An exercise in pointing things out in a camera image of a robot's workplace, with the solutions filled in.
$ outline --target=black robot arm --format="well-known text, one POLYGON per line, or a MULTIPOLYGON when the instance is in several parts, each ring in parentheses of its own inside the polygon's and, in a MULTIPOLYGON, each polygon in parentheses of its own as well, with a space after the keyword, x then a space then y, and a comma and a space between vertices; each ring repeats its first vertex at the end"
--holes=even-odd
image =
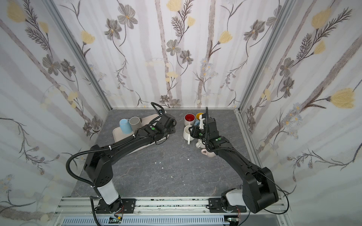
POLYGON ((112 178, 112 165, 122 157, 137 150, 145 145, 159 142, 162 138, 167 138, 169 134, 175 133, 176 120, 170 114, 156 103, 151 103, 156 109, 159 116, 153 119, 149 124, 138 129, 133 135, 120 140, 111 145, 99 147, 95 145, 91 147, 84 165, 84 171, 88 174, 93 188, 98 197, 102 197, 100 201, 102 213, 115 212, 122 204, 122 200, 116 191, 112 178))
POLYGON ((208 117, 207 108, 202 118, 205 118, 203 120, 205 128, 193 126, 189 128, 190 135, 193 138, 202 139, 208 152, 214 152, 223 158, 243 179, 243 200, 248 209, 252 213, 257 213, 277 202, 279 199, 277 189, 270 181, 274 181, 272 172, 267 167, 260 168, 251 163, 233 147, 228 139, 220 136, 215 119, 208 117))

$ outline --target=floral wallpaper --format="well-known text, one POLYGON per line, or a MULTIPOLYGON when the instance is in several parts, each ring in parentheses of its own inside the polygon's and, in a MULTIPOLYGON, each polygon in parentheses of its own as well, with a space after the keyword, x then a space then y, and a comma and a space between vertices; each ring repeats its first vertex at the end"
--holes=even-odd
POLYGON ((41 1, 0 5, 1 225, 48 225, 108 111, 41 1))
POLYGON ((296 1, 241 112, 294 225, 361 225, 362 2, 296 1))
POLYGON ((113 107, 236 108, 284 1, 55 3, 113 107))

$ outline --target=white tray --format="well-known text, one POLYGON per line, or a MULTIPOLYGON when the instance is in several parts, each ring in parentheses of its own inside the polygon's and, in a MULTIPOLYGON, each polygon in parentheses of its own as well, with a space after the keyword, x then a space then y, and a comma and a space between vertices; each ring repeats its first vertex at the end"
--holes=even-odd
MULTIPOLYGON (((157 116, 158 116, 158 114, 153 114, 153 115, 147 116, 147 117, 145 117, 145 118, 142 118, 142 126, 147 125, 152 119, 156 118, 157 116)), ((129 134, 124 134, 124 133, 122 132, 121 128, 120 128, 120 127, 117 127, 117 128, 115 128, 115 129, 113 130, 114 142, 123 140, 124 138, 129 137, 129 136, 132 136, 133 134, 134 134, 134 132, 131 132, 131 133, 129 133, 129 134)), ((143 148, 145 148, 145 147, 147 147, 147 146, 150 146, 150 145, 152 145, 152 144, 154 144, 154 143, 155 143, 155 142, 150 143, 150 144, 145 145, 145 146, 142 146, 142 147, 134 150, 134 151, 131 152, 130 154, 132 154, 132 153, 134 153, 134 152, 136 152, 136 151, 138 151, 138 150, 141 150, 141 149, 143 149, 143 148)))

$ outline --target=wire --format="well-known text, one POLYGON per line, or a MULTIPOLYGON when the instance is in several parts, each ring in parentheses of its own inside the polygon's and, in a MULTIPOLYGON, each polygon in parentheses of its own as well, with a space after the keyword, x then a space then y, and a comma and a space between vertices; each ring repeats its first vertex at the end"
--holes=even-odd
POLYGON ((95 186, 95 184, 90 181, 90 180, 87 180, 87 179, 84 179, 84 178, 81 178, 80 176, 77 176, 75 175, 72 170, 70 169, 70 163, 72 162, 72 160, 80 155, 85 155, 85 154, 89 154, 89 153, 93 153, 93 152, 101 152, 101 151, 107 151, 107 150, 110 150, 110 149, 113 149, 113 148, 117 148, 119 146, 122 146, 128 142, 130 142, 131 140, 133 140, 136 136, 130 136, 129 139, 125 140, 124 142, 120 143, 120 144, 117 144, 111 148, 100 148, 100 149, 95 149, 95 150, 88 150, 88 151, 84 151, 84 152, 79 152, 79 153, 76 153, 74 155, 72 155, 68 160, 67 160, 67 163, 66 163, 66 170, 67 172, 69 173, 69 175, 71 175, 73 178, 77 179, 77 180, 80 180, 82 182, 85 182, 87 184, 90 184, 92 187, 95 186))
POLYGON ((248 216, 245 218, 245 220, 243 220, 243 222, 241 222, 240 224, 238 224, 238 226, 239 226, 239 225, 242 225, 242 224, 248 219, 248 217, 250 216, 250 213, 251 213, 251 211, 249 211, 248 216))
POLYGON ((97 226, 102 226, 99 222, 98 222, 98 219, 96 217, 96 211, 94 209, 94 203, 93 203, 93 199, 100 199, 101 197, 94 197, 94 196, 90 196, 89 199, 90 199, 90 205, 92 206, 92 213, 93 213, 93 218, 94 218, 94 221, 96 222, 96 225, 97 226))
POLYGON ((279 185, 277 185, 273 180, 271 180, 269 177, 265 176, 264 174, 262 174, 261 172, 259 171, 256 171, 258 172, 259 174, 263 175, 265 178, 267 178, 268 180, 270 180, 273 184, 275 184, 284 194, 284 196, 287 198, 287 202, 288 202, 288 207, 287 209, 283 212, 283 213, 274 213, 274 212, 271 212, 269 210, 266 210, 264 209, 265 211, 268 211, 269 213, 274 213, 274 214, 285 214, 288 210, 289 210, 289 199, 288 199, 288 196, 285 194, 285 192, 283 191, 283 189, 281 189, 281 187, 279 187, 279 185))

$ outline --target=mug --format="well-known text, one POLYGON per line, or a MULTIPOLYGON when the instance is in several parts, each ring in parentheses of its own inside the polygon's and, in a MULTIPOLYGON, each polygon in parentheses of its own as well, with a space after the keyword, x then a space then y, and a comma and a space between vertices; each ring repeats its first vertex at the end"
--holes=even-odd
POLYGON ((199 125, 199 124, 200 124, 200 119, 201 119, 201 115, 202 115, 202 114, 203 114, 202 112, 197 113, 195 125, 199 125))
POLYGON ((200 140, 200 139, 197 139, 196 147, 197 147, 197 148, 203 148, 203 149, 206 148, 206 147, 205 147, 205 144, 203 144, 203 143, 202 143, 202 140, 200 140))
POLYGON ((124 134, 129 134, 132 132, 132 127, 131 127, 129 119, 122 119, 119 122, 119 127, 121 128, 121 130, 124 134))
POLYGON ((190 141, 195 139, 192 136, 190 136, 190 131, 189 131, 190 127, 192 127, 192 125, 187 125, 184 128, 184 139, 187 140, 187 144, 190 144, 190 141))
POLYGON ((206 149, 202 149, 201 153, 207 155, 209 158, 215 157, 216 154, 214 152, 208 152, 206 149))
POLYGON ((135 133, 137 129, 142 128, 142 119, 139 117, 132 117, 130 119, 132 131, 135 133))
POLYGON ((184 116, 185 126, 194 125, 195 124, 195 115, 188 113, 184 116))

